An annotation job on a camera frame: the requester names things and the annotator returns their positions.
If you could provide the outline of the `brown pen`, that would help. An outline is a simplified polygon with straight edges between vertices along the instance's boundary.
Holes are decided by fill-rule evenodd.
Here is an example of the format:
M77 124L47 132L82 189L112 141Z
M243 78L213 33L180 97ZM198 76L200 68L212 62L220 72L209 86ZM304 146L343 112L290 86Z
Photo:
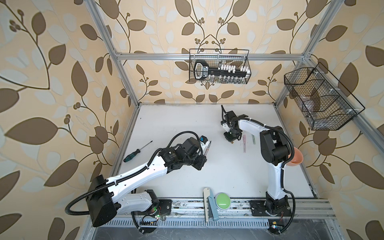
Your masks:
M206 144L206 147L205 147L205 152L204 152L204 156L206 156L208 154L208 151L210 149L210 146L211 146L211 141L209 141L207 144Z

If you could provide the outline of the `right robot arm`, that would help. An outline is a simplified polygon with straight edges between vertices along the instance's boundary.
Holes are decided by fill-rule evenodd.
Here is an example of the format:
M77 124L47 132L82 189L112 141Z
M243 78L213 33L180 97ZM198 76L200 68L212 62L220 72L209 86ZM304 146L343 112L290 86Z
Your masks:
M236 115L234 111L227 112L223 106L221 109L221 125L228 142L239 141L244 131L254 136L260 135L261 155L268 163L269 185L266 201L263 205L257 206L257 209L269 216L279 215L290 207L287 196L290 192L284 187L284 170L286 164L295 156L291 140L279 126L270 127L252 120L247 115Z

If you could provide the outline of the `pink pen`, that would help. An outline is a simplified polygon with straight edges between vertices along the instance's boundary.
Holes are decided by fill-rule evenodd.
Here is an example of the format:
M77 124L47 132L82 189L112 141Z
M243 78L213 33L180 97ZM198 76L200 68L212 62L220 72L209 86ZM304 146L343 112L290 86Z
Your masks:
M247 152L247 136L246 135L243 135L243 149L244 149L244 153Z

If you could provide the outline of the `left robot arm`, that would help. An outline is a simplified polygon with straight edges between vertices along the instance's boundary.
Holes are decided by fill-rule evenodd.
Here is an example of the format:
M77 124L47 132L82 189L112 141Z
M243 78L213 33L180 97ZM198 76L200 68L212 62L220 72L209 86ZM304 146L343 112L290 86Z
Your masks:
M88 192L68 203L65 213L70 216L89 215L93 227L105 225L120 213L155 214L160 204L155 192L134 193L134 190L183 166L192 166L200 171L207 161L206 151L211 141L195 132L190 134L192 137L182 144L173 146L169 143L155 150L147 163L133 170L107 179L103 175L97 176Z

